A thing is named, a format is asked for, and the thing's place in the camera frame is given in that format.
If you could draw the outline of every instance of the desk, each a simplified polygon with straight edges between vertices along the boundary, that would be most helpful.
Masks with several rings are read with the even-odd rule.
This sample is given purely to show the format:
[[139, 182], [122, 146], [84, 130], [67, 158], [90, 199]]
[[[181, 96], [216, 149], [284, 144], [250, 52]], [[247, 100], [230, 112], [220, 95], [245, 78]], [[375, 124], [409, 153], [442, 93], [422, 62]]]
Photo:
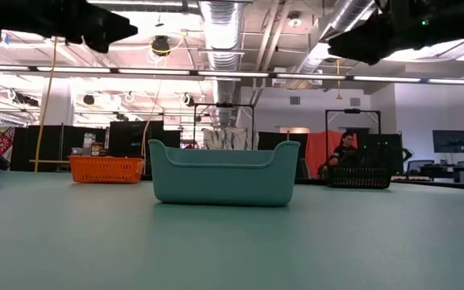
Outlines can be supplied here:
[[1, 289], [464, 289], [464, 190], [296, 185], [262, 209], [0, 172]]

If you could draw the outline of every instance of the ceiling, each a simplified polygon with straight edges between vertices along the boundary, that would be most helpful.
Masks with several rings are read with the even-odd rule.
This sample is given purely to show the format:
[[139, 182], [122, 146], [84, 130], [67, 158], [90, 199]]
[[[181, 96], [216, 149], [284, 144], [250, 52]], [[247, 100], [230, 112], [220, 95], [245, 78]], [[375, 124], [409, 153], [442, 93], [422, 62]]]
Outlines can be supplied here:
[[[320, 28], [324, 15], [334, 9], [334, 0], [295, 0], [291, 11], [300, 12], [302, 24], [290, 27], [284, 24], [277, 42], [277, 50], [269, 61], [268, 69], [291, 68], [298, 65], [312, 48], [316, 41], [315, 34]], [[244, 10], [244, 24], [242, 28], [241, 70], [255, 68], [258, 51], [261, 47], [263, 31], [268, 19], [267, 13], [273, 4], [272, 0], [255, 0]], [[199, 15], [173, 14], [157, 12], [119, 12], [130, 19], [132, 25], [139, 29], [139, 33], [128, 39], [114, 43], [108, 54], [93, 52], [84, 45], [65, 43], [59, 39], [57, 46], [57, 66], [87, 66], [87, 67], [119, 67], [119, 68], [187, 68], [208, 69], [207, 55], [199, 52], [198, 48], [205, 48], [203, 23]], [[9, 42], [0, 44], [0, 64], [21, 64], [30, 66], [51, 65], [53, 59], [53, 42], [40, 35], [17, 31], [4, 31]], [[166, 59], [155, 58], [150, 50], [150, 43], [155, 35], [167, 35], [173, 50]], [[397, 55], [390, 60], [383, 60], [374, 66], [361, 64], [357, 61], [338, 59], [337, 62], [322, 62], [319, 69], [324, 73], [383, 75], [383, 76], [410, 76], [420, 74], [435, 77], [462, 77], [464, 76], [464, 62], [455, 59], [464, 54], [464, 45], [453, 45], [440, 48], [438, 52], [425, 52], [424, 55], [411, 56], [427, 58], [427, 62], [405, 62], [406, 57]], [[27, 107], [12, 102], [8, 89], [14, 89], [29, 97], [40, 101], [46, 79], [38, 76], [10, 76], [0, 75], [0, 108]], [[169, 111], [180, 114], [191, 114], [193, 109], [187, 108], [180, 102], [180, 96], [188, 93], [198, 102], [212, 102], [212, 81], [186, 81], [186, 80], [152, 80], [152, 79], [126, 79], [126, 78], [96, 78], [73, 77], [73, 87], [77, 92], [77, 109], [79, 110], [116, 110], [116, 106], [108, 101], [97, 102], [94, 106], [87, 106], [83, 97], [90, 93], [102, 100], [121, 99], [122, 110], [153, 110], [156, 97], [155, 110]], [[336, 81], [324, 81], [320, 89], [327, 90], [337, 87]], [[377, 85], [369, 83], [350, 82], [342, 84], [343, 89], [365, 89], [365, 92], [377, 89]], [[213, 122], [213, 109], [201, 107], [211, 114], [211, 118], [204, 118], [201, 126], [210, 126]], [[12, 120], [20, 122], [37, 123], [38, 114], [11, 113], [4, 114]], [[115, 116], [110, 114], [77, 115], [75, 122], [93, 125], [101, 123], [103, 126]], [[192, 119], [182, 117], [173, 121], [189, 126]]]

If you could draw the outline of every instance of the black basket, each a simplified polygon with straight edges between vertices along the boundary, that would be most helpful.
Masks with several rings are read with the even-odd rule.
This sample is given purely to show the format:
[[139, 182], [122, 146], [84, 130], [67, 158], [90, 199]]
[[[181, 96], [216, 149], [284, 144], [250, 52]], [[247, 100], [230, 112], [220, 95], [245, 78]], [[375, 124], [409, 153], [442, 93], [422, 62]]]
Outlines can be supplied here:
[[328, 184], [345, 189], [387, 189], [392, 181], [390, 168], [329, 168]]

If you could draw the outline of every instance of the white wall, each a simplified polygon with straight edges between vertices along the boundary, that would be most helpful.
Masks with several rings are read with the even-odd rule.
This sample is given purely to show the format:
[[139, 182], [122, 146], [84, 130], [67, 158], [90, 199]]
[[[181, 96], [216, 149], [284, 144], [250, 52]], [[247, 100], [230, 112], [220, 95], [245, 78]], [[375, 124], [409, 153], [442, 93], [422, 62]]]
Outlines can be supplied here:
[[[242, 103], [250, 101], [252, 88], [242, 87]], [[311, 132], [325, 130], [325, 110], [348, 109], [351, 97], [359, 97], [359, 109], [370, 109], [370, 96], [360, 89], [341, 90], [342, 100], [338, 100], [336, 89], [324, 93], [320, 89], [304, 89], [291, 91], [288, 89], [264, 89], [255, 107], [255, 127], [257, 131], [279, 132], [278, 126], [308, 127]], [[289, 97], [300, 97], [300, 105], [289, 105]], [[251, 127], [251, 119], [240, 114], [239, 126]], [[330, 124], [329, 128], [341, 130], [345, 127], [372, 127], [373, 121], [365, 114], [348, 115], [340, 113]]]
[[[464, 130], [463, 85], [394, 84], [371, 95], [374, 110], [381, 110], [383, 132], [402, 132], [412, 160], [453, 162], [450, 154], [435, 154], [433, 130]], [[464, 154], [453, 154], [454, 162]]]

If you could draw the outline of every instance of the person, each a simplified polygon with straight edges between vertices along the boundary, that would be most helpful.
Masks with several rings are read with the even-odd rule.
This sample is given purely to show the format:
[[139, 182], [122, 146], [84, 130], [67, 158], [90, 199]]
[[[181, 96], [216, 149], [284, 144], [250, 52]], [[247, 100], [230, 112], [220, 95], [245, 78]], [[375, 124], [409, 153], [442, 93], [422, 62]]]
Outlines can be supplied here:
[[334, 153], [330, 156], [329, 165], [336, 166], [343, 160], [346, 154], [355, 153], [357, 148], [354, 147], [354, 133], [345, 132], [342, 135], [342, 140], [339, 146], [334, 149]]

